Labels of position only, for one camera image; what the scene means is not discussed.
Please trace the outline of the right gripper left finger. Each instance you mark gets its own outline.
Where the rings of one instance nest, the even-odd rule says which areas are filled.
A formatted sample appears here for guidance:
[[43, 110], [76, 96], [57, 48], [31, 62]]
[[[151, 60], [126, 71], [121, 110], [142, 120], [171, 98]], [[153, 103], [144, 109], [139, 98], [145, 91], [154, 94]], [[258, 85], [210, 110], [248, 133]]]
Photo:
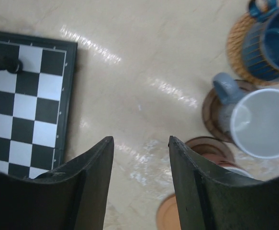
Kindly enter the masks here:
[[113, 156], [107, 136], [34, 179], [0, 172], [0, 230], [101, 230]]

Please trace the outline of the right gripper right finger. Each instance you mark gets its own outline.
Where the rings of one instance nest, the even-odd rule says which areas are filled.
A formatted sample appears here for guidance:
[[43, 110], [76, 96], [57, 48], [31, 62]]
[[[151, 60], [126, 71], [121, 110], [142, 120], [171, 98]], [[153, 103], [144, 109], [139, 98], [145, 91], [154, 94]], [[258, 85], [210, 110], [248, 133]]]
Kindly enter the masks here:
[[168, 148], [183, 230], [279, 230], [279, 177], [236, 174], [174, 136]]

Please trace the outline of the pink patterned cup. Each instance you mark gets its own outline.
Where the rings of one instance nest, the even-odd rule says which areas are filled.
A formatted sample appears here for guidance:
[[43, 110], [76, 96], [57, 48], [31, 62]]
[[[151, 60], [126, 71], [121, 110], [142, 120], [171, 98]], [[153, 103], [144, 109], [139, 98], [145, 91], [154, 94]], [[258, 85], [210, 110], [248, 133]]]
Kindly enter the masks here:
[[239, 175], [253, 178], [253, 176], [249, 172], [247, 172], [246, 170], [244, 170], [243, 168], [241, 168], [239, 165], [235, 164], [234, 162], [229, 161], [227, 158], [225, 158], [223, 156], [212, 154], [212, 153], [204, 153], [204, 154], [202, 154], [202, 156], [205, 157], [206, 159], [208, 159], [209, 161], [212, 161], [216, 165], [223, 167], [229, 171], [232, 171]]

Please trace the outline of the dark wooden coaster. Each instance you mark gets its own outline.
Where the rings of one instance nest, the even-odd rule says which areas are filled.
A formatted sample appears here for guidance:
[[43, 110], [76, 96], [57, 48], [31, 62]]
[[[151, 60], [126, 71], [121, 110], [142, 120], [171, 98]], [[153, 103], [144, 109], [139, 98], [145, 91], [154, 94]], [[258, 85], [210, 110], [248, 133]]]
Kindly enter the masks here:
[[206, 129], [218, 140], [234, 143], [231, 118], [241, 99], [258, 88], [245, 81], [215, 78], [202, 105], [202, 120]]
[[209, 153], [235, 162], [234, 155], [230, 148], [218, 139], [212, 137], [197, 137], [186, 141], [185, 145], [199, 155]]

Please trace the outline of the grey printed mug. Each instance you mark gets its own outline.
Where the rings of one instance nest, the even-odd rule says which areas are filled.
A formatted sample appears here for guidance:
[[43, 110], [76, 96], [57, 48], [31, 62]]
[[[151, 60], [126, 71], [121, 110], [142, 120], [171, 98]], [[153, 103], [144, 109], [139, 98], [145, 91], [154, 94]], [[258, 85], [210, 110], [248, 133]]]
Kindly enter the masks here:
[[245, 92], [224, 72], [215, 75], [212, 83], [221, 103], [221, 130], [248, 155], [279, 158], [279, 89]]

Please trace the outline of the black white chessboard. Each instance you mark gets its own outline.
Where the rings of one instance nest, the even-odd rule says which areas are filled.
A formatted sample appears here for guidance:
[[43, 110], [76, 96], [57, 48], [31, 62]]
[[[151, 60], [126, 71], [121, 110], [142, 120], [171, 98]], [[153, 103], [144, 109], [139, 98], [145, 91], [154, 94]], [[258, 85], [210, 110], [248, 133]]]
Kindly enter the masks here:
[[22, 72], [0, 70], [0, 172], [36, 178], [63, 163], [78, 45], [0, 32], [0, 55]]

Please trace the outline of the woven rattan coaster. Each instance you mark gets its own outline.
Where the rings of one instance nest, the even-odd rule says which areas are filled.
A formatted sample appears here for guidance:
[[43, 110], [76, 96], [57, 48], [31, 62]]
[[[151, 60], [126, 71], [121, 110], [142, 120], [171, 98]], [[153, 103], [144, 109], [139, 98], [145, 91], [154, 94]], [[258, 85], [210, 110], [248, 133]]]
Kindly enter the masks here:
[[228, 62], [232, 70], [243, 80], [246, 80], [257, 86], [275, 85], [276, 83], [274, 82], [255, 78], [243, 65], [241, 57], [243, 39], [254, 23], [255, 20], [251, 18], [250, 14], [245, 13], [232, 26], [226, 42], [226, 54]]

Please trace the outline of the dark blue cup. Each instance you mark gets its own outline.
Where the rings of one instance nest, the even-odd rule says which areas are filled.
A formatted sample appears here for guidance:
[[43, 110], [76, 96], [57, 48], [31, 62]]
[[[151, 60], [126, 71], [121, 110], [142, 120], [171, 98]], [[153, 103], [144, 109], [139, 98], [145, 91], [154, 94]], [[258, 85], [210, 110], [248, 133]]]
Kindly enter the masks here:
[[279, 6], [276, 0], [267, 1], [262, 11], [255, 0], [248, 4], [254, 25], [242, 44], [242, 61], [248, 72], [257, 79], [279, 82]]

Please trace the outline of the black chess piece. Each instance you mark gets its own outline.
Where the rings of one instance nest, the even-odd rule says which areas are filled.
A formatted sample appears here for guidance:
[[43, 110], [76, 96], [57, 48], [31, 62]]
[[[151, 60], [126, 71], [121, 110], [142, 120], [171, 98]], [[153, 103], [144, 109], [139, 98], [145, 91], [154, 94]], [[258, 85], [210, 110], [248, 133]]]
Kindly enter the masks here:
[[12, 74], [22, 72], [23, 64], [18, 58], [0, 55], [0, 70], [6, 70]]

